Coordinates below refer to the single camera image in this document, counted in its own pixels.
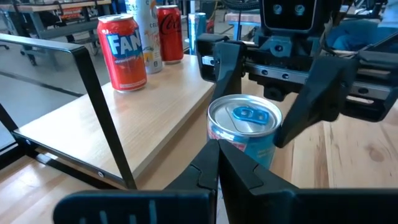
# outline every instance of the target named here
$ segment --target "soda can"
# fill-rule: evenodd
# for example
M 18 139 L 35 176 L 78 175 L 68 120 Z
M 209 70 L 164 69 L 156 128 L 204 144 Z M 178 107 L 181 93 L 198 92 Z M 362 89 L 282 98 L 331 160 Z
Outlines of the soda can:
M 155 5 L 155 0 L 126 0 L 126 11 L 134 16 L 139 26 L 145 67 L 149 74 L 160 72 L 163 68 Z
M 226 139 L 269 169 L 274 157 L 274 135 L 282 112 L 270 101 L 251 95 L 227 95 L 208 108 L 208 137 Z
M 215 23 L 214 17 L 207 20 L 207 25 L 206 25 L 207 34 L 214 34 L 214 23 Z
M 196 54 L 196 39 L 206 32 L 206 14 L 204 12 L 188 15 L 189 54 Z
M 145 86 L 147 74 L 138 24 L 129 14 L 98 18 L 97 33 L 112 87 L 132 91 Z
M 178 6 L 158 6 L 160 51 L 165 63 L 179 63 L 184 56 L 181 33 L 181 12 Z

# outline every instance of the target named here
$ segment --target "blue can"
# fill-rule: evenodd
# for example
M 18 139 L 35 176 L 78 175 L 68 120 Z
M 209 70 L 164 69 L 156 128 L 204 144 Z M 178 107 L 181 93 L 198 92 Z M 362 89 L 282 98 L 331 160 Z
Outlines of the blue can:
M 206 32 L 206 13 L 196 12 L 188 15 L 189 54 L 196 54 L 196 39 Z
M 269 169 L 274 157 L 275 131 L 282 112 L 270 101 L 251 95 L 227 95 L 208 108 L 208 137 L 226 139 Z

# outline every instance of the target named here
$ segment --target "red coca-cola can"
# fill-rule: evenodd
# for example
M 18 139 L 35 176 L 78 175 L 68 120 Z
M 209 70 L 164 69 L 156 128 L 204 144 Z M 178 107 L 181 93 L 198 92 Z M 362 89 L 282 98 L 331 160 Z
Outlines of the red coca-cola can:
M 159 6 L 160 52 L 165 63 L 179 63 L 184 56 L 181 33 L 181 12 L 178 6 Z
M 97 33 L 112 87 L 133 91 L 147 83 L 138 24 L 130 14 L 98 18 Z

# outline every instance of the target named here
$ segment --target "light wood surface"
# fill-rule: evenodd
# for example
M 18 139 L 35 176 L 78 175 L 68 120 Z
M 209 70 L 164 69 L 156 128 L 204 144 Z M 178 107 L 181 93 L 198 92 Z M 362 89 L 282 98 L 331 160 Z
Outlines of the light wood surface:
M 263 87 L 243 80 L 243 93 Z M 275 102 L 285 116 L 296 95 Z M 384 121 L 369 123 L 340 115 L 321 122 L 275 152 L 271 171 L 300 188 L 398 187 L 398 103 Z M 188 120 L 137 180 L 141 189 L 162 189 L 206 143 L 206 105 Z
M 196 56 L 148 76 L 142 90 L 103 92 L 133 176 L 138 177 L 190 115 L 210 95 Z M 87 95 L 21 127 L 18 133 L 120 176 Z
M 97 1 L 97 4 L 98 5 L 111 4 L 111 0 L 100 0 Z M 62 4 L 62 9 L 70 9 L 74 7 L 87 7 L 87 6 L 95 6 L 94 1 Z M 12 4 L 0 4 L 0 9 L 11 12 L 15 11 L 14 6 Z M 21 4 L 18 6 L 18 10 L 20 12 L 41 12 L 41 11 L 52 11 L 57 9 L 59 9 L 59 6 L 57 4 L 45 5 L 45 6 L 40 6 L 40 5 L 30 6 L 30 5 Z
M 0 223 L 52 222 L 55 205 L 65 196 L 94 188 L 29 157 L 0 170 Z

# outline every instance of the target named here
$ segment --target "coca-cola can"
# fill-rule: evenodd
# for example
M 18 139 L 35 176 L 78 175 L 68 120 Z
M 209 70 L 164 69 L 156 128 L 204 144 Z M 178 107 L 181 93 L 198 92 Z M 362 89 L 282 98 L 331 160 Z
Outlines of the coca-cola can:
M 181 12 L 178 6 L 158 6 L 160 52 L 165 63 L 179 63 L 183 58 Z

